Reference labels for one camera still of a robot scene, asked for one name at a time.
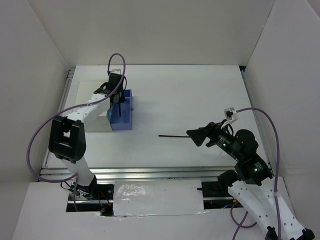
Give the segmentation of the periwinkle blue drawer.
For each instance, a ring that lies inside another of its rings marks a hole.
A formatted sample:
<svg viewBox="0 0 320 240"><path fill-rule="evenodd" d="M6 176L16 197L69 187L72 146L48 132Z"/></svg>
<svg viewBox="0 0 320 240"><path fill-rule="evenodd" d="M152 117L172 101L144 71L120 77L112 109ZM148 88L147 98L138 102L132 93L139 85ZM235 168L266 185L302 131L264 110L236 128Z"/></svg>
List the periwinkle blue drawer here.
<svg viewBox="0 0 320 240"><path fill-rule="evenodd" d="M126 101L121 104L121 117L119 117L118 104L108 110L112 112L109 123L113 131L132 130L134 110L132 90L126 89L124 91L124 96Z"/></svg>

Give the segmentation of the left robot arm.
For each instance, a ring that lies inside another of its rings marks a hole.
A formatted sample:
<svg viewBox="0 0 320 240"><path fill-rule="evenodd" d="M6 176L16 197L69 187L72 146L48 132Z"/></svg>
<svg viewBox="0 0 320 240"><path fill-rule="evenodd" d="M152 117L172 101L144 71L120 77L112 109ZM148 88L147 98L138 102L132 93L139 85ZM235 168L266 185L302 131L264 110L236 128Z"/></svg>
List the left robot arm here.
<svg viewBox="0 0 320 240"><path fill-rule="evenodd" d="M97 177L85 160L85 127L113 106L126 101L123 87L126 80L123 74L109 71L108 81L96 89L83 106L66 116L57 115L52 120L48 149L72 175L76 175L74 187L88 200L97 197L99 188Z"/></svg>

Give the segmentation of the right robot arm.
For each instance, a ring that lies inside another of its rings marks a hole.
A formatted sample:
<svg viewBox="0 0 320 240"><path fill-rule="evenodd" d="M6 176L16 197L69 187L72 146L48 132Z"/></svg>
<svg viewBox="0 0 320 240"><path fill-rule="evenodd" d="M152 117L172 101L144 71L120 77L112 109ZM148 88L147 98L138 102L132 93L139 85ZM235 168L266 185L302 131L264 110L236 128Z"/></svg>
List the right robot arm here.
<svg viewBox="0 0 320 240"><path fill-rule="evenodd" d="M222 129L221 123L210 122L205 127L187 130L196 146L205 139L207 147L217 146L236 161L233 170L218 176L218 192L234 197L251 215L267 240L313 240L312 230L303 227L285 200L275 193L270 168L257 154L259 146L254 134L247 129L235 135Z"/></svg>

